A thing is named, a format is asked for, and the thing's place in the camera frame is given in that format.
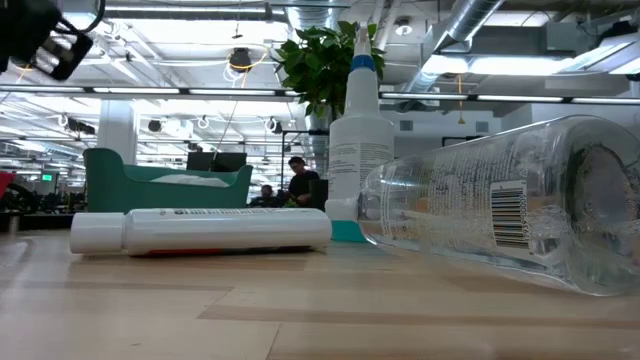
white pillar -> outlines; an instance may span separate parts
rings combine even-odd
[[[109,148],[129,165],[136,163],[140,121],[130,100],[102,100],[98,147]]]

white spray bottle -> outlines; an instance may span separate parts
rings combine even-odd
[[[378,77],[369,33],[362,27],[351,61],[344,116],[330,127],[329,202],[356,196],[371,170],[393,160],[393,137],[393,123],[380,116]],[[337,222],[339,218],[328,215],[335,220],[334,240],[362,238],[355,222]]]

potted plant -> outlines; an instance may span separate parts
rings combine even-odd
[[[347,79],[351,70],[354,41],[358,23],[340,21],[339,31],[312,27],[296,30],[300,41],[289,40],[276,50],[282,60],[276,72],[284,68],[287,78],[283,85],[300,94],[299,103],[308,102],[305,116],[321,117],[325,109],[331,111],[331,121],[344,113]],[[378,78],[382,79],[385,52],[373,46],[376,25],[368,26],[371,56]]]

table surface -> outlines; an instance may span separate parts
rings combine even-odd
[[[637,359],[640,296],[595,298],[368,244],[326,253],[79,256],[0,238],[2,359]]]

person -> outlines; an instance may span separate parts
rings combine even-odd
[[[317,172],[307,170],[307,164],[299,156],[289,159],[289,167],[295,173],[289,183],[289,194],[301,207],[311,207],[311,191],[309,182],[320,179]]]
[[[249,207],[274,208],[280,207],[280,200],[273,196],[273,188],[271,185],[262,185],[260,189],[261,196],[254,198],[249,203]]]

